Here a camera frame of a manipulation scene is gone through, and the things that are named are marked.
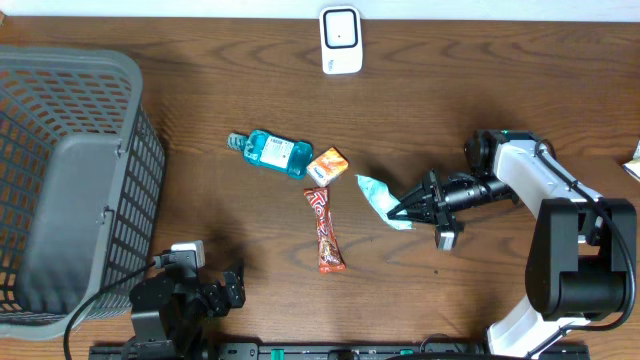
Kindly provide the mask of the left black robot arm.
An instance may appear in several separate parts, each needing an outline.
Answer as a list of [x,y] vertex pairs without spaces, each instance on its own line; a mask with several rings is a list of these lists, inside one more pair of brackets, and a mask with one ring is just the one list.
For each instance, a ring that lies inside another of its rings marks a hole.
[[134,339],[123,356],[137,359],[217,359],[218,346],[204,336],[206,320],[225,317],[245,301],[244,261],[222,272],[224,280],[203,283],[192,257],[170,257],[162,272],[130,292]]

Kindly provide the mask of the teal wet wipes pack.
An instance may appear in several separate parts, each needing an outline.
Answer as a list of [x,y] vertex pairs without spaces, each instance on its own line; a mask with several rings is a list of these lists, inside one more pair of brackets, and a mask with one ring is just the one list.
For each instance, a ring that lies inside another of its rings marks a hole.
[[413,229],[411,221],[392,220],[388,217],[387,213],[399,205],[400,201],[390,193],[386,183],[364,175],[356,175],[356,179],[369,205],[389,227],[399,231]]

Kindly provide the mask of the blue mouthwash bottle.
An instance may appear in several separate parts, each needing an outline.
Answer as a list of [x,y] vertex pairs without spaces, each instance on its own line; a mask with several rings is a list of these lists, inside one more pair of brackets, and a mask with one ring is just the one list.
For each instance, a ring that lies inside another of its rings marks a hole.
[[264,130],[253,130],[249,135],[231,133],[227,146],[239,151],[250,165],[268,168],[301,180],[313,157],[313,147],[305,141],[292,141]]

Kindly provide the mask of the grey plastic shopping basket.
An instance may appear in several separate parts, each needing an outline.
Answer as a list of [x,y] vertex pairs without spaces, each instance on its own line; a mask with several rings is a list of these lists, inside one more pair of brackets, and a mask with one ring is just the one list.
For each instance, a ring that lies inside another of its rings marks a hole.
[[143,78],[105,50],[1,49],[1,334],[125,313],[165,173]]

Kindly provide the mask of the white barcode scanner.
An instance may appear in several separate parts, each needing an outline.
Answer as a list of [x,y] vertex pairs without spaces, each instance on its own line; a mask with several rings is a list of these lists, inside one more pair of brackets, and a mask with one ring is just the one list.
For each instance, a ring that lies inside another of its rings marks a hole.
[[352,6],[324,8],[319,15],[322,70],[327,75],[354,74],[362,69],[361,17]]

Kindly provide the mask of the small orange snack box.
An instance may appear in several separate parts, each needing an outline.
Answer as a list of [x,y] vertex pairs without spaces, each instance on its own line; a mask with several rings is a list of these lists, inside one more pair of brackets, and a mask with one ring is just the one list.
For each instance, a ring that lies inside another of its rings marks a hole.
[[347,159],[335,147],[314,159],[306,168],[307,174],[319,187],[327,187],[349,167]]

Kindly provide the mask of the cream snack bag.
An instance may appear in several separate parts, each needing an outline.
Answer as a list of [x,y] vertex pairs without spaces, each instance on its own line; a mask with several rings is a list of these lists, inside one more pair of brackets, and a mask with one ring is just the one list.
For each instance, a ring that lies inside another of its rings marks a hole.
[[623,164],[623,169],[637,181],[640,181],[640,141],[637,143],[632,159]]

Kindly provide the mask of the orange chocolate bar wrapper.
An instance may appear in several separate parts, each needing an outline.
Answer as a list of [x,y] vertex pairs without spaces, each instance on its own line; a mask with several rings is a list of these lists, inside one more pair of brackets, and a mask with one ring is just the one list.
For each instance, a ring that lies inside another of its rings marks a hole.
[[316,216],[319,272],[326,274],[345,270],[346,264],[333,228],[328,189],[326,187],[305,189],[304,196]]

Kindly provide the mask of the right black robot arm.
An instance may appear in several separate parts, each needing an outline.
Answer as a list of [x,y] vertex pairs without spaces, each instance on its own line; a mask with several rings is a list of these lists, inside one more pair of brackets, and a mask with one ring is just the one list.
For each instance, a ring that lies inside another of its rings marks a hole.
[[553,145],[528,131],[477,130],[464,147],[469,172],[447,182],[432,170],[388,211],[391,220],[430,224],[451,250],[463,230],[456,214],[510,199],[536,219],[525,297],[486,331],[482,349],[431,352],[431,359],[538,359],[571,332],[607,332],[636,301],[635,207],[606,198],[557,161]]

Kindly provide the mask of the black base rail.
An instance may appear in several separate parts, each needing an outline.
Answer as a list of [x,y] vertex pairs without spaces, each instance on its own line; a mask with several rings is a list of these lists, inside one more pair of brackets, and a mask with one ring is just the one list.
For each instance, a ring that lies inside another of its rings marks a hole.
[[[142,345],[128,344],[119,346],[92,346],[88,352],[88,359],[221,359],[221,360],[326,360],[326,359],[355,359],[374,360],[390,359],[396,356],[410,357],[412,355],[454,355],[469,354],[473,359],[489,355],[482,344],[454,343],[454,340],[435,338],[421,345],[381,345],[381,344],[338,344],[338,345],[286,345],[256,343],[219,343],[202,345],[195,348],[191,354],[169,357],[160,355],[159,351],[142,350]],[[589,360],[589,349],[586,345],[556,344],[542,352],[538,358],[543,360]]]

